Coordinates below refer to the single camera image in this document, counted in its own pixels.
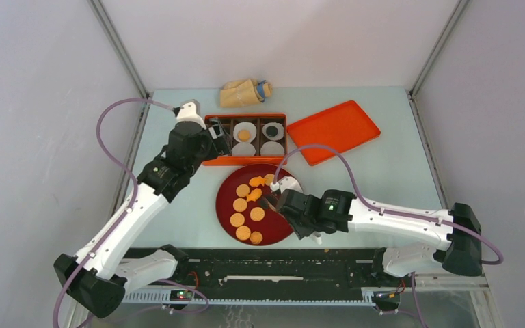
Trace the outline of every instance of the red tray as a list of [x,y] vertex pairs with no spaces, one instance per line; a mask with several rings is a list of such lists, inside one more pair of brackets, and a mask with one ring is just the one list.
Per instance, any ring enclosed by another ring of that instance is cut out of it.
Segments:
[[[216,195],[216,215],[218,216],[218,221],[224,231],[237,241],[247,245],[253,245],[248,239],[246,241],[239,240],[236,236],[237,229],[230,224],[230,216],[236,213],[232,207],[232,203],[238,198],[237,187],[239,185],[248,185],[249,180],[255,176],[264,177],[269,173],[274,174],[276,169],[276,165],[271,164],[253,164],[241,167],[229,175],[220,186],[220,189],[218,189],[218,194]],[[284,176],[292,175],[284,169],[281,169],[278,179]],[[271,189],[268,186],[258,188],[262,189],[262,196],[271,193]],[[262,234],[262,242],[256,246],[278,243],[293,233],[293,229],[286,219],[270,209],[265,210],[264,219],[259,222],[252,221],[250,219],[250,210],[257,206],[260,207],[258,201],[248,202],[248,207],[242,212],[245,216],[244,225],[249,227],[251,232],[258,231]]]
[[[364,144],[381,134],[375,123],[353,100],[311,115],[286,127],[297,147],[321,144],[339,153]],[[311,166],[335,156],[329,150],[309,148],[302,151]]]

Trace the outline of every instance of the metal frame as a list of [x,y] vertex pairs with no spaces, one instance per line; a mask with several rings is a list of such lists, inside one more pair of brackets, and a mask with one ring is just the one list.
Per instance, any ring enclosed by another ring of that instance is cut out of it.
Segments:
[[[121,41],[111,19],[102,4],[101,0],[88,0],[92,6],[92,10],[95,15],[98,17],[102,28],[104,29],[107,37],[109,38],[112,46],[116,50],[117,56],[120,58],[120,61],[124,64],[124,67],[128,71],[130,78],[136,85],[140,96],[147,98],[150,93],[142,83],[142,79],[139,76],[138,72],[135,69],[135,66],[126,51],[126,48]],[[440,197],[440,203],[444,208],[447,207],[447,198],[442,186],[442,179],[438,171],[438,166],[435,163],[435,157],[433,155],[433,149],[429,143],[429,138],[425,133],[425,123],[423,122],[417,107],[417,95],[424,85],[429,72],[437,61],[440,53],[446,46],[450,35],[452,34],[457,23],[461,20],[463,13],[470,0],[459,0],[455,6],[448,22],[444,26],[437,42],[432,48],[430,55],[428,56],[420,74],[418,75],[416,81],[414,82],[413,87],[407,93],[407,97],[412,108],[412,113],[416,121],[416,126],[422,140],[422,145],[425,149],[426,158],[433,176],[434,183],[436,185],[437,193]],[[137,128],[135,131],[134,138],[129,147],[129,155],[126,159],[126,164],[128,167],[132,168],[134,160],[137,154],[137,150],[140,144],[141,135],[144,131],[144,125],[148,117],[149,106],[144,106],[140,116],[140,120],[137,123]],[[128,180],[126,179],[125,174],[122,176],[118,190],[116,191],[116,202],[113,206],[113,210],[116,209],[116,206],[121,204],[125,196],[126,187]],[[501,328],[502,322],[498,310],[496,309],[492,294],[490,292],[488,283],[484,276],[481,277],[459,277],[450,274],[422,274],[416,276],[416,283],[418,284],[418,291],[422,292],[432,292],[439,290],[452,290],[452,291],[469,291],[474,304],[474,310],[476,312],[476,317],[478,318],[480,328]],[[147,292],[155,292],[155,287],[148,287]],[[365,290],[364,292],[375,292],[383,288],[371,288]],[[146,288],[140,290],[143,294],[146,292]],[[75,300],[71,299],[69,315],[66,320],[65,327],[76,327],[79,323],[82,323],[88,315],[88,311],[81,305],[79,305]]]

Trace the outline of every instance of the blue tape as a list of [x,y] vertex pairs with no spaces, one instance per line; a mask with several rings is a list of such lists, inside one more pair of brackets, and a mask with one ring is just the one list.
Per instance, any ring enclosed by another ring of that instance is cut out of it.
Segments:
[[267,99],[267,95],[265,94],[265,88],[264,88],[266,82],[267,80],[262,80],[256,86],[256,91],[258,91],[258,94],[262,97],[261,103],[264,103],[265,100]]

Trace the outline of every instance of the cookie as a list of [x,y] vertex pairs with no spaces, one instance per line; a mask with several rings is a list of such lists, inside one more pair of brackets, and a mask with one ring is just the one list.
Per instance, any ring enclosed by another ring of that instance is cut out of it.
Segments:
[[253,231],[251,234],[250,234],[250,242],[253,244],[253,245],[258,245],[260,244],[260,242],[263,241],[263,234],[261,234],[260,232],[258,231]]
[[248,193],[250,192],[250,187],[248,184],[241,184],[237,187],[237,196],[239,197],[246,197]]
[[250,132],[248,130],[240,130],[239,131],[239,140],[242,142],[248,141],[250,139]]
[[241,213],[235,213],[235,214],[231,215],[230,216],[230,224],[233,227],[240,227],[241,225],[244,224],[244,215],[242,215]]
[[246,201],[242,198],[237,198],[232,203],[232,208],[237,212],[244,212],[244,210],[247,208]]
[[260,207],[255,207],[250,210],[250,219],[255,222],[259,222],[265,217],[265,210]]
[[246,200],[247,200],[247,202],[254,202],[254,201],[256,201],[258,198],[260,198],[262,195],[263,195],[263,191],[260,190],[260,188],[257,188],[257,189],[254,189],[253,191],[251,191],[251,192],[246,196]]
[[275,180],[275,175],[272,173],[267,174],[265,176],[265,185],[270,186],[273,180]]
[[246,225],[241,225],[237,228],[237,238],[240,241],[245,241],[250,237],[250,228]]
[[255,176],[254,178],[250,179],[248,184],[253,188],[258,186],[264,186],[265,178],[263,178],[262,176]]

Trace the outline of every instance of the gray floor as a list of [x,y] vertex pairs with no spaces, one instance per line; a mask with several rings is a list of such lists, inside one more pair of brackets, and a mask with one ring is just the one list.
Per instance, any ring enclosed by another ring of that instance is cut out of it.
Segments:
[[[479,327],[469,294],[466,292],[418,293],[429,327]],[[122,305],[109,318],[122,318],[147,305]],[[412,294],[406,292],[401,309],[414,311]],[[278,327],[400,327],[419,328],[419,322],[405,316],[379,316],[369,307],[309,306],[213,306],[201,314],[170,316],[160,310],[146,312],[120,324],[96,320],[93,328],[141,327],[216,327],[216,328],[278,328]]]

